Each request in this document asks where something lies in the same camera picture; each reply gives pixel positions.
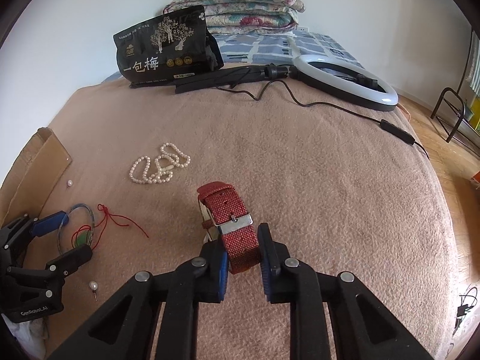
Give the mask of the black plum snack bag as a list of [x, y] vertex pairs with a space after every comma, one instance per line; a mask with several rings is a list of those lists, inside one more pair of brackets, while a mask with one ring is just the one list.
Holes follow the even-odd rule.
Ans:
[[201, 5], [135, 24], [113, 41], [118, 70], [132, 86], [161, 86], [224, 66]]

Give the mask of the red strap wristwatch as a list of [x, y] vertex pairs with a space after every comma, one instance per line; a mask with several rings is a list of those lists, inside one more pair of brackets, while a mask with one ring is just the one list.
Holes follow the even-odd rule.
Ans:
[[260, 244], [254, 221], [237, 190], [222, 181], [197, 189], [202, 226], [213, 240], [219, 236], [232, 274], [248, 271], [260, 263]]

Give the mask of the folded floral quilt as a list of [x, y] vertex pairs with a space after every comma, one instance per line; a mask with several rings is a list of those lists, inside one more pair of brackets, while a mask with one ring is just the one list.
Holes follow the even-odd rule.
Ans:
[[208, 29], [215, 34], [289, 33], [305, 12], [302, 0], [173, 0], [163, 13], [202, 6]]

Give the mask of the black clothes rack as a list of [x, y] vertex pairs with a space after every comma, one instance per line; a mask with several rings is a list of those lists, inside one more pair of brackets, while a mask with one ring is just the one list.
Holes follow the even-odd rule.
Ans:
[[430, 118], [446, 133], [447, 143], [457, 141], [479, 150], [479, 36], [473, 28], [459, 84], [442, 89]]

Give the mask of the open cardboard box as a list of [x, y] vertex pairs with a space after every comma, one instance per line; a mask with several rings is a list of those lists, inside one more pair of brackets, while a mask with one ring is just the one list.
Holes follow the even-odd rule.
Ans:
[[1, 225], [37, 217], [72, 162], [52, 129], [41, 127], [14, 161], [1, 185]]

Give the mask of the black folded tripod stand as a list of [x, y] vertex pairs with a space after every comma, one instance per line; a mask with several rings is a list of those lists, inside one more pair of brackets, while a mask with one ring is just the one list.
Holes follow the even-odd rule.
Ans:
[[200, 89], [227, 87], [234, 89], [240, 84], [271, 81], [287, 78], [292, 68], [289, 64], [244, 65], [221, 69], [202, 75], [188, 76], [167, 83], [131, 84], [132, 89], [154, 86], [174, 86], [176, 94], [188, 93]]

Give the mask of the blue checked bed sheet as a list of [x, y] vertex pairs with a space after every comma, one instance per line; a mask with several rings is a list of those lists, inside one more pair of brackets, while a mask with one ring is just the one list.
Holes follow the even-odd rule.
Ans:
[[281, 34], [260, 35], [247, 34], [214, 34], [214, 38], [220, 48], [224, 66], [229, 63], [265, 65], [292, 64], [292, 52], [289, 40], [303, 35], [321, 35], [302, 31], [292, 31]]

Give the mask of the blue bangle with red string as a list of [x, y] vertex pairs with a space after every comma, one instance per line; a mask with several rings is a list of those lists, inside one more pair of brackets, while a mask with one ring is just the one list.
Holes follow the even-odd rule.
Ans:
[[[64, 229], [70, 222], [71, 215], [78, 210], [86, 212], [89, 222], [80, 225], [80, 227], [71, 234], [68, 247], [66, 247], [63, 242]], [[60, 219], [56, 234], [56, 246], [60, 255], [82, 245], [88, 245], [91, 250], [95, 250], [110, 224], [118, 228], [137, 228], [147, 239], [150, 238], [147, 231], [128, 216], [115, 214], [102, 203], [97, 204], [97, 211], [101, 215], [101, 219], [98, 222], [96, 221], [94, 210], [85, 203], [77, 203], [64, 213], [62, 219]]]

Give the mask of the pink bed blanket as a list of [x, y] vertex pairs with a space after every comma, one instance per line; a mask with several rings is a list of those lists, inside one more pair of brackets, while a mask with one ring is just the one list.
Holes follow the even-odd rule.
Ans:
[[136, 272], [168, 272], [197, 255], [197, 189], [223, 181], [295, 258], [329, 275], [353, 272], [444, 359], [456, 313], [452, 219], [431, 156], [381, 130], [379, 118], [296, 80], [244, 94], [175, 94], [123, 79], [76, 91], [49, 123], [72, 164], [43, 214], [102, 203], [150, 238], [108, 226], [66, 281], [47, 351]]

